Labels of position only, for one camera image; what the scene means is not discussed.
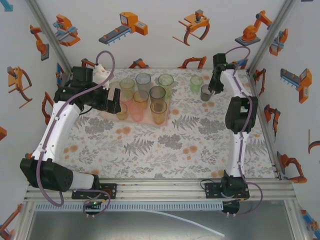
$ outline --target white wall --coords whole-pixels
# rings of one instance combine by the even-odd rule
[[[320,147],[315,146],[308,154],[308,129],[311,129],[311,142],[320,140],[320,48],[319,48],[319,10],[320,1],[301,2],[293,7],[280,30],[288,28],[288,38],[284,49],[278,56],[267,52],[258,69],[266,68],[265,92],[260,100],[263,105],[270,104],[281,115],[275,149],[290,158],[296,158],[301,166],[307,183],[294,184],[294,190],[301,206],[316,221],[320,221],[319,181],[320,181]],[[305,68],[312,73],[312,85],[309,98],[299,103],[299,93],[280,77],[280,69],[300,75]],[[270,134],[273,130],[269,124]],[[294,166],[285,169],[286,176],[298,176]]]
[[[41,112],[45,91],[53,98],[57,89],[56,54],[50,49],[49,59],[40,60],[36,38],[30,33],[30,25],[39,26],[37,21],[25,1],[9,2],[13,12],[4,12],[0,6],[0,126],[7,130],[7,136],[0,141],[0,224],[24,199],[28,182],[19,168],[20,161],[37,147],[46,129]],[[39,35],[48,43],[42,33]],[[32,82],[25,94],[33,99],[21,109],[19,106],[25,102],[22,96],[17,91],[8,93],[13,88],[8,87],[9,66],[24,69]],[[26,85],[27,80],[23,77],[22,82]]]
[[[116,59],[116,68],[128,68],[133,61],[142,58],[152,68],[177,68],[185,59],[207,56],[205,68],[212,68],[212,56],[240,46],[235,38],[242,36],[248,25],[253,25],[256,14],[262,10],[272,21],[276,17],[283,0],[37,0],[47,21],[53,24],[57,14],[69,18],[78,28],[81,40],[73,46],[61,46],[72,66],[79,66],[81,59],[95,61],[102,50],[111,51]],[[187,46],[172,36],[183,39],[186,27],[178,21],[194,14],[198,9],[210,18],[210,30],[204,40],[189,36]],[[132,12],[148,25],[148,35],[129,34],[116,40],[110,46],[99,42],[99,38],[121,25],[121,12]],[[204,31],[198,29],[198,36]],[[267,26],[261,25],[258,37],[264,38]],[[251,58],[261,42],[249,46]],[[245,50],[230,53],[229,61],[240,60]],[[102,60],[110,67],[111,61]]]

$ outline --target clear plastic cup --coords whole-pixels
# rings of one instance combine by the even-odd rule
[[[166,90],[162,86],[153,86],[149,93],[152,103],[165,101]]]
[[[126,77],[120,81],[120,88],[122,90],[130,90],[132,94],[135,93],[135,81]]]
[[[128,117],[128,107],[124,103],[120,103],[121,112],[116,114],[119,120],[126,120]]]
[[[120,92],[120,103],[125,104],[127,107],[130,107],[130,105],[134,102],[134,94],[131,92],[131,90],[124,89]]]
[[[136,85],[138,90],[144,90],[147,93],[150,91],[151,76],[148,73],[142,72],[135,77]]]
[[[159,86],[165,89],[165,98],[171,97],[172,88],[174,86],[174,77],[170,74],[162,74],[158,78]]]
[[[214,94],[214,91],[212,92],[209,91],[208,84],[205,84],[201,87],[200,98],[202,101],[208,102],[213,94]]]
[[[193,93],[200,92],[204,79],[201,76],[192,76],[190,79],[190,90]]]
[[[138,90],[133,94],[133,100],[146,109],[148,107],[149,94],[145,90]]]
[[[166,120],[166,111],[167,111],[168,105],[165,101],[162,102],[152,102],[150,105],[151,114],[153,117],[153,121],[160,125],[163,124]]]
[[[129,107],[129,113],[135,122],[141,122],[144,119],[145,108],[138,102],[134,102]]]

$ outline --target plastic cup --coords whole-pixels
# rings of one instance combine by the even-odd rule
[[[144,109],[148,106],[149,94],[145,90],[138,90],[133,94],[133,100],[142,105]]]
[[[201,85],[204,83],[204,79],[201,76],[192,76],[190,79],[190,90],[193,93],[200,92]]]
[[[132,103],[129,107],[129,113],[135,122],[140,122],[142,119],[144,119],[144,111],[144,106],[138,102]]]
[[[147,93],[149,92],[150,86],[151,86],[150,74],[145,73],[145,72],[139,73],[135,77],[135,81],[136,81],[136,85],[138,86],[138,90],[144,90]]]
[[[132,94],[135,93],[135,81],[131,78],[124,78],[120,81],[120,88],[121,90],[130,90]]]
[[[165,98],[171,97],[172,88],[174,86],[174,77],[170,74],[162,74],[158,78],[159,86],[165,89]]]
[[[121,112],[116,114],[119,120],[126,120],[128,117],[128,107],[124,103],[120,103]]]
[[[166,120],[166,111],[168,105],[165,101],[162,102],[152,102],[150,105],[153,121],[160,125]]]
[[[214,91],[212,92],[209,91],[208,84],[205,84],[201,87],[200,98],[202,101],[208,102],[213,94],[214,94]]]
[[[166,90],[162,86],[153,86],[149,93],[152,103],[165,101]]]
[[[127,107],[130,107],[130,105],[134,102],[134,94],[131,92],[131,90],[124,89],[120,92],[120,103],[125,104]]]

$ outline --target floral tablecloth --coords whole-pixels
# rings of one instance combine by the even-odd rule
[[[112,82],[135,79],[141,72],[152,76],[152,85],[161,74],[174,77],[167,125],[110,121],[92,110],[73,125],[60,164],[101,178],[221,177],[229,154],[225,115],[231,97],[222,92],[203,102],[200,94],[190,91],[191,76],[202,76],[208,84],[212,71],[117,69]],[[246,72],[239,70],[238,75],[250,91]],[[258,117],[247,142],[244,169],[247,178],[274,177]]]

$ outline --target tray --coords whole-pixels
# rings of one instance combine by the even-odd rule
[[[115,88],[119,88],[120,89],[120,82],[119,81],[115,81],[115,82],[110,83],[109,88],[110,88],[110,91],[109,91],[108,99],[112,100],[113,97],[114,97]],[[144,116],[143,116],[143,119],[141,121],[134,121],[129,112],[128,112],[128,117],[127,117],[126,120],[119,120],[118,117],[115,114],[111,114],[111,113],[106,112],[106,111],[99,111],[99,115],[100,115],[100,117],[102,117],[104,119],[112,120],[112,121],[131,122],[131,123],[139,123],[139,124],[149,124],[149,125],[154,125],[154,126],[165,126],[165,125],[167,125],[167,122],[168,122],[170,101],[171,101],[171,97],[169,99],[165,100],[165,102],[167,104],[167,109],[166,109],[166,112],[165,112],[165,120],[164,120],[164,122],[162,124],[156,124],[154,122],[154,119],[153,119],[152,113],[151,113],[151,109],[150,109],[150,104],[151,104],[150,96],[149,96],[149,99],[148,99],[148,107],[146,108],[146,110],[144,110]]]

